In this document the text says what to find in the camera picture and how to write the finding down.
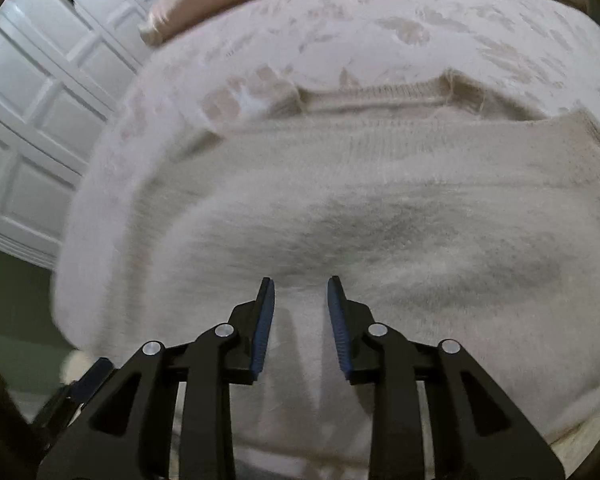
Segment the beige knitted sweater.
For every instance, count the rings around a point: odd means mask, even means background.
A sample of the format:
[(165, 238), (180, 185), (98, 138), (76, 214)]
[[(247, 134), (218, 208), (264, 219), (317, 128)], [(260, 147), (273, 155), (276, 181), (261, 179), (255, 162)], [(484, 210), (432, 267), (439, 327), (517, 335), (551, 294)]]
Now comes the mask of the beige knitted sweater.
[(129, 192), (107, 353), (189, 340), (276, 287), (264, 381), (240, 389), (240, 455), (362, 478), (372, 394), (349, 387), (327, 280), (407, 338), (451, 337), (549, 439), (600, 410), (600, 122), (446, 75), (276, 91), (239, 126), (178, 129)]

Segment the white panelled wardrobe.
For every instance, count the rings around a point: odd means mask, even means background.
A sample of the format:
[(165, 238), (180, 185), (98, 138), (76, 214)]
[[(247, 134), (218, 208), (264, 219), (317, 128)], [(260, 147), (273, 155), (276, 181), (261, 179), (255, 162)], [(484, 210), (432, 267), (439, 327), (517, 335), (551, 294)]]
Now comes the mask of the white panelled wardrobe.
[(94, 145), (150, 50), (154, 0), (0, 6), (0, 251), (51, 268)]

